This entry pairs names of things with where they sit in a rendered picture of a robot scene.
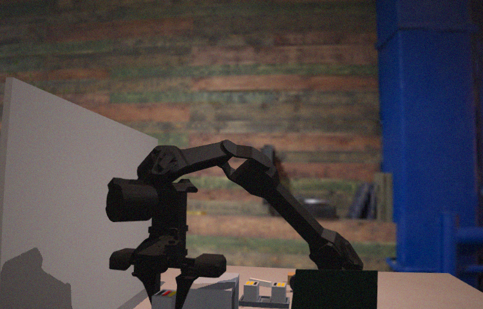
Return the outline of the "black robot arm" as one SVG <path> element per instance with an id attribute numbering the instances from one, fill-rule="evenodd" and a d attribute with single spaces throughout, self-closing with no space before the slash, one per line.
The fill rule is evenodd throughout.
<path id="1" fill-rule="evenodd" d="M 228 163 L 232 157 L 247 160 L 233 169 Z M 308 243 L 310 260 L 318 270 L 363 270 L 353 246 L 338 232 L 323 228 L 280 183 L 278 170 L 267 155 L 230 140 L 189 149 L 156 146 L 139 165 L 137 180 L 113 177 L 108 183 L 106 214 L 112 222 L 186 220 L 187 192 L 198 189 L 189 179 L 173 182 L 214 166 L 222 168 L 229 180 L 251 195 L 265 198 Z M 178 265 L 184 257 L 178 229 L 159 234 L 158 227 L 151 227 L 149 237 L 134 250 L 134 256 L 140 272 L 162 274 L 170 264 Z"/>

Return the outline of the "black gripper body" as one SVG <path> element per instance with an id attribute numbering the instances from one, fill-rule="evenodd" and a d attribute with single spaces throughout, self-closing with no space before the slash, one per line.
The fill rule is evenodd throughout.
<path id="1" fill-rule="evenodd" d="M 170 264 L 168 268 L 180 268 L 181 276 L 220 277 L 226 271 L 226 258 L 219 254 L 203 253 L 196 258 L 185 257 L 187 255 L 186 232 L 189 229 L 187 220 L 159 221 L 152 220 L 152 227 L 158 227 L 159 234 L 169 234 L 170 228 L 178 229 L 184 247 L 184 257 L 178 265 Z M 134 256 L 135 248 L 124 248 L 112 253 L 109 259 L 109 268 L 113 270 L 127 270 L 134 265 L 134 273 L 147 274 L 150 271 L 140 272 Z"/>

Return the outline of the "orange flat box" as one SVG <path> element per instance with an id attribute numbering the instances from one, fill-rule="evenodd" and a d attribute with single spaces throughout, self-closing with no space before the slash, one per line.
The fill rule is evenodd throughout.
<path id="1" fill-rule="evenodd" d="M 296 274 L 295 272 L 288 272 L 288 285 L 290 285 L 290 278 Z"/>

